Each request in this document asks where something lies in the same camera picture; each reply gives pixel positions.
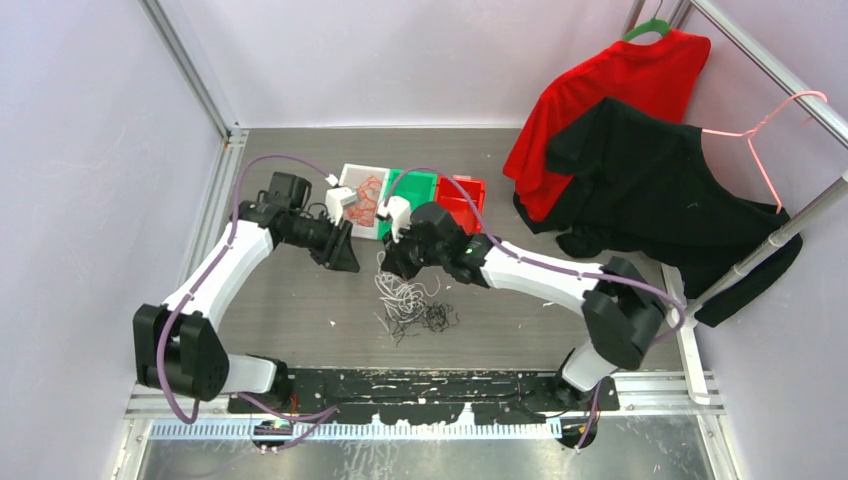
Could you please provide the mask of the black t-shirt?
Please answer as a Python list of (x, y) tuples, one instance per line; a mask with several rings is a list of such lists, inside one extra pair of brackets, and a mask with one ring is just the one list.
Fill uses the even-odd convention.
[(680, 272), (686, 298), (703, 296), (786, 224), (787, 212), (737, 197), (713, 176), (698, 127), (605, 98), (554, 134), (545, 170), (570, 181), (547, 216), (569, 257), (638, 251)]

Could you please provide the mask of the red t-shirt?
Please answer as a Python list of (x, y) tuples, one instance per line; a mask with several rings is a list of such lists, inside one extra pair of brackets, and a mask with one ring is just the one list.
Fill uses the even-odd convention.
[(605, 97), (680, 122), (711, 51), (709, 38), (673, 30), (651, 44), (619, 40), (557, 77), (540, 94), (503, 166), (513, 205), (535, 234), (564, 230), (550, 218), (570, 176), (546, 170), (551, 137)]

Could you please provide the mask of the metal clothes rack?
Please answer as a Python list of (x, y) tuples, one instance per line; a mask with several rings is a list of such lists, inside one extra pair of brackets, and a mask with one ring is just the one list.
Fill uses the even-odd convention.
[[(682, 26), (684, 19), (691, 10), (696, 10), (705, 17), (723, 36), (739, 51), (752, 61), (778, 87), (789, 95), (818, 123), (833, 139), (842, 146), (847, 145), (847, 120), (827, 104), (824, 98), (814, 100), (814, 92), (800, 78), (781, 63), (765, 47), (751, 37), (742, 27), (738, 26), (711, 1), (677, 1), (672, 8), (669, 25), (674, 28)], [(693, 318), (695, 313), (715, 295), (727, 290), (745, 278), (754, 268), (775, 254), (788, 240), (799, 234), (815, 219), (836, 205), (847, 196), (847, 174), (842, 173), (831, 185), (819, 193), (812, 201), (804, 206), (793, 218), (775, 233), (771, 234), (757, 249), (738, 264), (730, 268), (713, 286), (709, 287), (697, 299), (689, 302), (686, 307), (676, 309), (678, 319), (685, 323)]]

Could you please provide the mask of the red plastic bin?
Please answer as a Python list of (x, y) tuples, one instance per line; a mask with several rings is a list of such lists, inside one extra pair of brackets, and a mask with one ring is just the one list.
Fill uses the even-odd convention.
[(466, 199), (447, 177), (439, 176), (434, 201), (450, 212), (466, 233), (479, 233), (482, 226), (473, 213), (471, 204), (475, 205), (480, 214), (483, 213), (486, 184), (482, 179), (468, 176), (454, 175), (453, 179), (462, 187), (470, 200)]

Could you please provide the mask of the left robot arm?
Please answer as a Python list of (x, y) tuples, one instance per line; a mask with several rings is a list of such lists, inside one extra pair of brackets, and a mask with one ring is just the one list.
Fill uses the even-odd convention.
[(139, 384), (159, 388), (166, 381), (173, 394), (199, 401), (252, 394), (269, 413), (288, 406), (294, 387), (287, 365), (227, 353), (218, 330), (236, 293), (279, 245), (306, 250), (327, 270), (359, 272), (352, 224), (343, 217), (357, 193), (339, 185), (335, 176), (328, 180), (333, 186), (325, 194), (326, 209), (312, 214), (307, 207), (310, 182), (274, 173), (268, 189), (239, 204), (213, 251), (177, 291), (158, 305), (139, 307), (133, 318)]

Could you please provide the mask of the white plastic bin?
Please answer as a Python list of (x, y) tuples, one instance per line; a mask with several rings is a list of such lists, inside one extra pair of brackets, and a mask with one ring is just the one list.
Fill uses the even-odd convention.
[(358, 192), (359, 201), (345, 209), (344, 219), (353, 224), (352, 236), (376, 240), (380, 221), (376, 210), (390, 170), (383, 167), (345, 163), (340, 181)]

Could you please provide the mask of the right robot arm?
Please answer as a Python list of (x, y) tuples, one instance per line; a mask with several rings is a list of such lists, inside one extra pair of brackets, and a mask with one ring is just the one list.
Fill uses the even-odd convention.
[(624, 258), (574, 263), (484, 232), (469, 234), (436, 202), (413, 208), (393, 196), (379, 204), (377, 215), (390, 224), (382, 270), (411, 280), (425, 267), (439, 267), (459, 283), (516, 291), (583, 318), (589, 339), (567, 355), (553, 384), (567, 410), (582, 409), (611, 373), (639, 367), (664, 323), (657, 289)]

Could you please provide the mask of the green hanger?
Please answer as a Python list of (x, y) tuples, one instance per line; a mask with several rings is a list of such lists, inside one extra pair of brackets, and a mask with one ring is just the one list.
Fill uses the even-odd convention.
[(656, 2), (655, 9), (647, 20), (641, 23), (638, 22), (646, 4), (646, 0), (635, 0), (632, 2), (621, 35), (622, 41), (632, 42), (636, 38), (646, 34), (658, 34), (664, 37), (671, 32), (672, 28), (669, 22), (658, 17), (664, 6), (664, 0), (658, 0)]

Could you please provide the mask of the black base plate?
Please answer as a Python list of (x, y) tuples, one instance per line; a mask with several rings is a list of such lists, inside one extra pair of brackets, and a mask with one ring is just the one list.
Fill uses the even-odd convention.
[(556, 376), (537, 370), (416, 370), (295, 368), (291, 396), (257, 399), (288, 414), (317, 414), (336, 406), (333, 419), (365, 425), (456, 424), (466, 408), (474, 425), (540, 424), (555, 414), (583, 419), (590, 400), (568, 406), (555, 394)]

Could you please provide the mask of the green plastic bin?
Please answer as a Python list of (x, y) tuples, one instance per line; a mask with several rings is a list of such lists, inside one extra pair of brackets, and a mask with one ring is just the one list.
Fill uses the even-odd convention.
[[(390, 170), (389, 177), (384, 185), (386, 188), (381, 195), (380, 201), (387, 197), (389, 188), (402, 171), (402, 169)], [(393, 191), (393, 196), (400, 196), (406, 199), (410, 203), (411, 210), (414, 211), (420, 205), (433, 201), (437, 182), (438, 176), (434, 173), (414, 171), (401, 179), (400, 183)], [(377, 239), (381, 240), (389, 230), (389, 224), (387, 222), (380, 221)]]

